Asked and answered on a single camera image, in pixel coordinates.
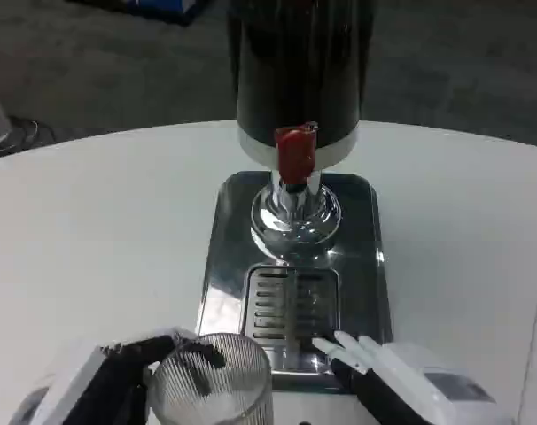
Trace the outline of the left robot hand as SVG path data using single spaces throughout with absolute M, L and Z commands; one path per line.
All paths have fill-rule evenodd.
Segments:
M 226 361 L 183 328 L 166 328 L 108 345 L 87 346 L 31 391 L 13 424 L 145 424 L 151 365 L 186 348 L 210 367 Z

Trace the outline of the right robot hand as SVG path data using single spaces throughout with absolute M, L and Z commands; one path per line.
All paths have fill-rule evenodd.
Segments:
M 379 344 L 336 330 L 314 337 L 336 380 L 380 424 L 514 424 L 474 379 L 416 344 Z

